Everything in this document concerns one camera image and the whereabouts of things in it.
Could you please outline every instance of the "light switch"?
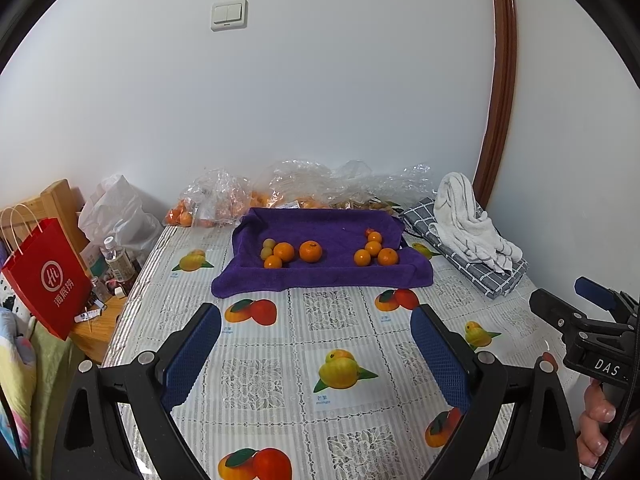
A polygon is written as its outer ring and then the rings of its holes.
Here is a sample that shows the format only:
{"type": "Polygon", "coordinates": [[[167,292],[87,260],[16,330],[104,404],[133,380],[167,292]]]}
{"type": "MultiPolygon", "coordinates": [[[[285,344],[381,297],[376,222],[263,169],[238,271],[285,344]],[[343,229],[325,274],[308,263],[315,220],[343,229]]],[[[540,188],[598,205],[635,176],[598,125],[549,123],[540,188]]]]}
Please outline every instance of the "light switch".
{"type": "Polygon", "coordinates": [[[228,8],[229,6],[223,5],[223,6],[217,6],[213,8],[213,16],[211,18],[211,21],[213,23],[224,23],[227,21],[227,14],[228,14],[228,8]]]}
{"type": "Polygon", "coordinates": [[[246,27],[246,0],[217,2],[211,7],[211,30],[246,27]]]}
{"type": "Polygon", "coordinates": [[[228,22],[236,22],[240,19],[240,13],[242,9],[241,4],[229,5],[226,9],[226,20],[228,22]]]}

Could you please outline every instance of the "clear plastic bag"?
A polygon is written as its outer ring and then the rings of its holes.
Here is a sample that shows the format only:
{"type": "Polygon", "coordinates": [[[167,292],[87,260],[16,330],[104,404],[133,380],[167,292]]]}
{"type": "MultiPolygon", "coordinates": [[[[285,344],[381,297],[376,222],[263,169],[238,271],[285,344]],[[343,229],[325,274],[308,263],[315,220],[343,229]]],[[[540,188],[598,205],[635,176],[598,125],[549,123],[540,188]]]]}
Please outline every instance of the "clear plastic bag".
{"type": "Polygon", "coordinates": [[[167,213],[165,222],[183,227],[234,223],[249,209],[250,189],[242,176],[224,169],[207,171],[180,193],[177,207],[167,213]]]}
{"type": "Polygon", "coordinates": [[[336,170],[316,162],[285,160],[267,168],[252,191],[252,207],[385,209],[413,205],[430,196],[429,167],[374,174],[362,160],[336,170]]]}

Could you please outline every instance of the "white wall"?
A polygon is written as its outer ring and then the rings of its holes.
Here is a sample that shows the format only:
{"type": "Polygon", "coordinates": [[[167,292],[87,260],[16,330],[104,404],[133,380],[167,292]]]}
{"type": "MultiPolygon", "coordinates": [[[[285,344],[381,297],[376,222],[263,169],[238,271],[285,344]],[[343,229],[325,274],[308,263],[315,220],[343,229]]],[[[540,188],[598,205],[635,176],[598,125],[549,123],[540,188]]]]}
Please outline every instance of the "white wall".
{"type": "Polygon", "coordinates": [[[212,32],[216,1],[58,0],[0,76],[2,172],[21,175],[0,203],[122,172],[162,214],[205,169],[293,157],[474,174],[492,0],[248,0],[246,29],[212,32]]]}
{"type": "Polygon", "coordinates": [[[488,210],[537,286],[606,319],[574,281],[640,293],[640,90],[575,0],[516,2],[516,95],[488,210]]]}

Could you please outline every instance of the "screw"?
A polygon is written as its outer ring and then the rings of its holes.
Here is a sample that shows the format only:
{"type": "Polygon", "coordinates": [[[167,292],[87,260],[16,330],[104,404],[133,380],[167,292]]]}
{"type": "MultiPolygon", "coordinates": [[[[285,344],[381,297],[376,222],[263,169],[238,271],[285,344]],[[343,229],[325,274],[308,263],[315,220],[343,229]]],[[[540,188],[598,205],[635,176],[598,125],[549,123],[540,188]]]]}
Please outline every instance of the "screw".
{"type": "Polygon", "coordinates": [[[156,354],[154,354],[153,352],[142,352],[142,354],[138,356],[138,362],[141,365],[148,365],[151,361],[154,360],[155,357],[156,354]]]}
{"type": "Polygon", "coordinates": [[[93,366],[94,364],[91,361],[89,361],[89,359],[85,359],[78,365],[78,370],[80,371],[81,374],[84,374],[85,372],[88,372],[89,370],[91,370],[93,366]]]}
{"type": "Polygon", "coordinates": [[[478,352],[478,361],[486,365],[492,365],[495,362],[495,356],[491,352],[478,352]]]}
{"type": "Polygon", "coordinates": [[[547,374],[554,371],[554,366],[549,361],[540,361],[540,369],[547,374]]]}

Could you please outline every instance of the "red shopping bag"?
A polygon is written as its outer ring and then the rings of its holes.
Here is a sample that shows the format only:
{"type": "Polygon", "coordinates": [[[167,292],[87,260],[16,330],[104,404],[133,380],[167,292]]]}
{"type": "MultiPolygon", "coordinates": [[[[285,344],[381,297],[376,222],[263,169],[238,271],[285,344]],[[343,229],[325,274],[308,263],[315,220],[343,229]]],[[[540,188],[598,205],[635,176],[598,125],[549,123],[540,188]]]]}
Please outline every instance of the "red shopping bag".
{"type": "Polygon", "coordinates": [[[2,273],[38,321],[65,340],[74,316],[84,310],[91,282],[58,219],[41,220],[7,258],[2,273]]]}

